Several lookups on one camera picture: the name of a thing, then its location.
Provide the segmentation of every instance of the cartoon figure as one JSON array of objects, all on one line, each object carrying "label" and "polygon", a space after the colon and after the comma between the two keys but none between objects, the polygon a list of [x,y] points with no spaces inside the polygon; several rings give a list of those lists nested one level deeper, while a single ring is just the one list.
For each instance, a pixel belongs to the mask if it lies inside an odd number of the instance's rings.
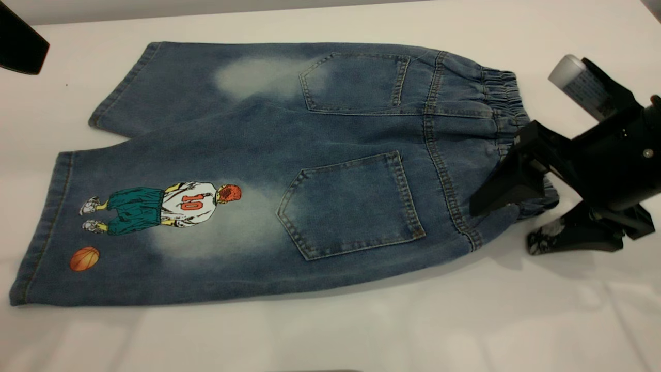
[{"label": "cartoon figure", "polygon": [[189,227],[204,222],[214,213],[218,204],[227,204],[241,198],[236,185],[222,185],[218,190],[211,183],[177,183],[165,190],[136,187],[113,193],[101,204],[91,197],[79,214],[99,210],[117,210],[117,217],[108,224],[87,220],[83,229],[95,234],[123,235],[158,225]]}]

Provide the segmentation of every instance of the white table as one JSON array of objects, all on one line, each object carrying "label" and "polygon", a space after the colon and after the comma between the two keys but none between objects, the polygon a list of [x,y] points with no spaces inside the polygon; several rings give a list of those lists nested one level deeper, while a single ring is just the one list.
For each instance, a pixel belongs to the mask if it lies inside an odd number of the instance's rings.
[{"label": "white table", "polygon": [[[387,42],[515,71],[531,117],[595,124],[547,81],[595,61],[640,103],[661,93],[661,24],[633,0],[440,0],[38,27],[41,75],[0,71],[0,281],[13,282],[56,154],[124,140],[87,119],[150,41]],[[6,371],[661,371],[661,235],[615,254],[529,257],[524,235],[579,198],[451,264],[375,283],[222,304],[11,308]],[[661,198],[643,203],[657,223]]]}]

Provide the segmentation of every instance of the jeans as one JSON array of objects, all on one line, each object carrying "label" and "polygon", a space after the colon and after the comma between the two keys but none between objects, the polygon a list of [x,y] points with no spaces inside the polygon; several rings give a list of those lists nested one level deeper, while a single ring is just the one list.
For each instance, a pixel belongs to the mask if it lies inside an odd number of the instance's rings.
[{"label": "jeans", "polygon": [[544,199],[469,214],[529,122],[512,72],[386,44],[150,44],[62,152],[11,304],[318,291],[473,252]]}]

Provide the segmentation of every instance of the hem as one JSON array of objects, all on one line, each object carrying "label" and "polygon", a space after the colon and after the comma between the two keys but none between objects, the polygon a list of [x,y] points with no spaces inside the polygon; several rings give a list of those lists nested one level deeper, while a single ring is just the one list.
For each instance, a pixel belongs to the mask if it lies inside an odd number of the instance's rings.
[{"label": "hem", "polygon": [[133,83],[133,81],[136,79],[136,77],[140,74],[142,69],[151,62],[151,60],[154,58],[156,55],[156,52],[158,52],[158,49],[161,47],[162,43],[161,42],[152,42],[147,45],[147,48],[145,51],[142,53],[140,56],[140,59],[136,62],[136,64],[131,68],[131,70],[126,74],[124,79],[113,89],[113,91],[109,94],[106,99],[104,99],[101,104],[94,110],[92,113],[92,116],[90,116],[89,120],[87,121],[87,124],[93,128],[99,128],[103,130],[107,130],[103,128],[101,125],[101,119],[105,114],[108,113],[108,111],[117,103],[121,98],[126,89]]},{"label": "hem", "polygon": [[69,189],[73,154],[73,152],[62,152],[56,159],[42,215],[23,261],[20,263],[16,281],[9,291],[11,306],[30,303],[28,299],[30,284],[33,282],[41,260],[48,249],[53,227],[57,222],[64,198]]}]

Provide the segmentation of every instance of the basketball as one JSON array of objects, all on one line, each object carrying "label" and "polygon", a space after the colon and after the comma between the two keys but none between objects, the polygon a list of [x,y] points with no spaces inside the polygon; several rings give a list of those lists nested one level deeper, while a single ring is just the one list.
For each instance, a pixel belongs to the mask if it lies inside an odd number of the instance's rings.
[{"label": "basketball", "polygon": [[85,247],[73,254],[69,266],[74,271],[84,271],[96,265],[99,252],[94,247]]}]

